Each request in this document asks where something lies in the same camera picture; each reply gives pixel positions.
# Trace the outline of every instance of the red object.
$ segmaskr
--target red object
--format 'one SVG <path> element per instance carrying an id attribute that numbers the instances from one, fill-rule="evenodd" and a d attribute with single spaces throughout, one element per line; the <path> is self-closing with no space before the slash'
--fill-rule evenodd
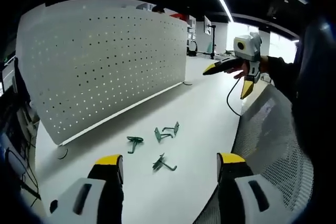
<path id="1" fill-rule="evenodd" d="M 174 17 L 174 18 L 178 18 L 178 19 L 181 19 L 181 20 L 184 20 L 184 21 L 188 21 L 188 16 L 189 15 L 185 15 L 185 14 L 180 14 L 180 13 L 176 13 L 176 14 L 172 14 L 170 15 L 171 17 Z"/>

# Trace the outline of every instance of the black sleeve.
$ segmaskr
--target black sleeve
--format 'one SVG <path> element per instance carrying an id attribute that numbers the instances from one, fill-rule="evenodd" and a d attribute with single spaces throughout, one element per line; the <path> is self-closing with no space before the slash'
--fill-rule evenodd
<path id="1" fill-rule="evenodd" d="M 285 63 L 282 58 L 268 56 L 268 73 L 275 87 L 290 101 L 296 96 L 296 79 L 299 75 L 298 63 Z"/>

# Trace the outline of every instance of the curved partition panel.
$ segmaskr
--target curved partition panel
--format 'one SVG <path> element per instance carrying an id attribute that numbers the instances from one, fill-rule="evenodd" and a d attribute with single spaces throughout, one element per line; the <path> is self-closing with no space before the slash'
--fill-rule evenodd
<path id="1" fill-rule="evenodd" d="M 187 24 L 109 0 L 38 6 L 19 23 L 19 68 L 56 144 L 185 78 Z"/>

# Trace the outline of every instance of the monitor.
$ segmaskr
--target monitor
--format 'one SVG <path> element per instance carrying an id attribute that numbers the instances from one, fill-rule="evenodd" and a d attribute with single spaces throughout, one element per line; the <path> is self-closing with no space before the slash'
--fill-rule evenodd
<path id="1" fill-rule="evenodd" d="M 204 16 L 204 33 L 211 35 L 211 22 L 210 20 Z"/>

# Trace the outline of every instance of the black cord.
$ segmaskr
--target black cord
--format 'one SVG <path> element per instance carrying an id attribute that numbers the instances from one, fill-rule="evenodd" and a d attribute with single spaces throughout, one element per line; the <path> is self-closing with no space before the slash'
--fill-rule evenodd
<path id="1" fill-rule="evenodd" d="M 36 146 L 35 146 L 34 144 L 31 143 L 31 140 L 30 140 L 30 142 L 29 142 L 29 145 L 30 145 L 31 147 L 34 147 L 34 148 L 36 149 Z"/>
<path id="2" fill-rule="evenodd" d="M 33 201 L 33 203 L 31 204 L 30 207 L 32 207 L 35 204 L 36 201 L 37 201 L 37 198 L 35 198 L 35 200 Z"/>
<path id="3" fill-rule="evenodd" d="M 29 165 L 29 162 L 27 161 L 27 165 L 28 165 L 28 168 L 31 170 L 31 172 L 32 172 L 32 176 L 33 176 L 33 178 L 34 178 L 35 181 L 31 178 L 30 174 L 28 173 L 28 170 L 26 169 L 26 167 L 25 167 L 25 165 L 22 163 L 22 161 L 18 158 L 18 156 L 16 156 L 16 154 L 15 154 L 12 150 L 10 150 L 9 148 L 8 148 L 6 151 L 7 151 L 7 152 L 11 152 L 11 153 L 16 157 L 16 159 L 21 163 L 21 165 L 24 167 L 24 169 L 25 169 L 25 171 L 26 171 L 26 173 L 27 173 L 27 175 L 28 175 L 28 178 L 31 180 L 31 182 L 33 182 L 34 186 L 37 188 L 37 193 L 38 193 L 37 179 L 36 179 L 36 177 L 35 177 L 35 175 L 34 175 L 34 173 L 33 173 L 33 170 L 31 169 L 31 167 L 30 167 L 30 165 Z"/>
<path id="4" fill-rule="evenodd" d="M 28 155 L 26 155 L 26 156 L 27 156 L 27 166 L 28 166 L 28 168 L 30 169 L 30 171 L 32 172 L 32 176 L 33 176 L 33 178 L 34 178 L 35 181 L 31 178 L 30 174 L 28 173 L 28 170 L 26 169 L 26 167 L 25 167 L 25 165 L 22 163 L 22 161 L 18 158 L 18 156 L 16 156 L 16 154 L 15 154 L 12 150 L 10 150 L 9 148 L 8 148 L 6 151 L 7 151 L 8 153 L 11 152 L 11 153 L 16 157 L 16 159 L 21 163 L 21 165 L 24 167 L 24 169 L 25 169 L 25 171 L 26 171 L 26 173 L 27 173 L 29 179 L 31 180 L 31 182 L 33 183 L 33 185 L 36 187 L 36 189 L 37 189 L 37 194 L 39 194 L 39 188 L 38 188 L 37 179 L 36 179 L 36 177 L 35 177 L 35 175 L 34 175 L 34 173 L 33 173 L 33 170 L 32 170 L 32 168 L 31 168 L 31 166 L 30 166 L 30 163 L 29 163 L 29 160 L 28 160 Z M 31 204 L 30 207 L 32 207 L 32 206 L 35 204 L 35 202 L 36 202 L 37 200 L 38 200 L 38 197 L 35 198 L 35 200 L 33 201 L 33 203 Z"/>
<path id="5" fill-rule="evenodd" d="M 239 78 L 239 79 L 237 80 L 237 82 L 233 85 L 233 87 L 231 88 L 229 94 L 227 94 L 227 97 L 226 97 L 226 103 L 227 103 L 227 105 L 228 105 L 229 108 L 232 110 L 232 112 L 235 113 L 237 116 L 241 116 L 241 115 L 239 115 L 236 111 L 234 111 L 234 110 L 231 108 L 231 106 L 230 106 L 230 104 L 229 104 L 229 96 L 230 96 L 231 92 L 233 91 L 233 89 L 235 88 L 235 86 L 237 86 L 237 84 L 238 84 L 239 81 L 240 81 L 240 78 Z"/>

